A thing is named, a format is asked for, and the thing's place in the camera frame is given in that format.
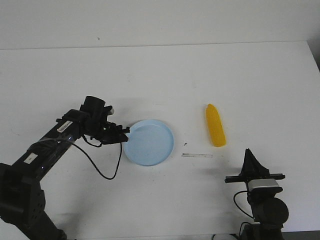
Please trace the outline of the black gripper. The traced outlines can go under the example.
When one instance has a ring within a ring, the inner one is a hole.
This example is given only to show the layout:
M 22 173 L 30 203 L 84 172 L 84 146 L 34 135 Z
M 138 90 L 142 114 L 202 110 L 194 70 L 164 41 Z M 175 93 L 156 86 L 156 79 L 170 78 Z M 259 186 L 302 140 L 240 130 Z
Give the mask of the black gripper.
M 108 121 L 94 121 L 88 119 L 84 123 L 84 133 L 82 139 L 85 143 L 92 147 L 101 147 L 102 145 L 113 145 L 118 143 L 125 143 L 129 138 L 125 135 L 130 133 L 130 127 L 123 127 Z M 100 144 L 90 143 L 87 136 L 92 140 L 95 139 Z
M 251 176 L 253 172 L 256 175 L 265 175 L 265 176 Z M 226 176 L 224 182 L 226 184 L 229 183 L 248 183 L 252 180 L 260 180 L 260 179 L 275 179 L 275 180 L 283 180 L 285 179 L 285 175 L 282 173 L 274 173 L 270 174 L 269 169 L 262 166 L 260 162 L 256 159 L 254 154 L 251 152 L 249 148 L 245 150 L 244 161 L 242 165 L 242 169 L 239 175 Z

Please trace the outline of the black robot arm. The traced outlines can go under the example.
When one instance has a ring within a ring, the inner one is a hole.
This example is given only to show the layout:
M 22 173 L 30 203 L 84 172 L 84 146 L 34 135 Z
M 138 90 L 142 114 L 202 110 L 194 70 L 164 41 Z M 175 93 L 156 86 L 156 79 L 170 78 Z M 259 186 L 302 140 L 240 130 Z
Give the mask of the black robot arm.
M 282 173 L 270 173 L 259 163 L 250 149 L 245 150 L 243 165 L 238 175 L 226 176 L 225 183 L 245 183 L 246 189 L 233 195 L 233 203 L 253 223 L 241 223 L 239 240 L 283 240 L 283 224 L 289 219 L 287 205 L 276 194 L 283 191 L 278 180 L 285 179 Z M 246 194 L 251 214 L 244 211 L 237 203 L 236 197 Z
M 41 180 L 82 138 L 95 139 L 99 147 L 129 140 L 129 127 L 108 121 L 111 105 L 87 96 L 80 109 L 71 109 L 40 140 L 33 143 L 12 165 L 0 165 L 0 218 L 16 226 L 30 240 L 65 240 L 67 235 L 45 212 L 45 192 Z

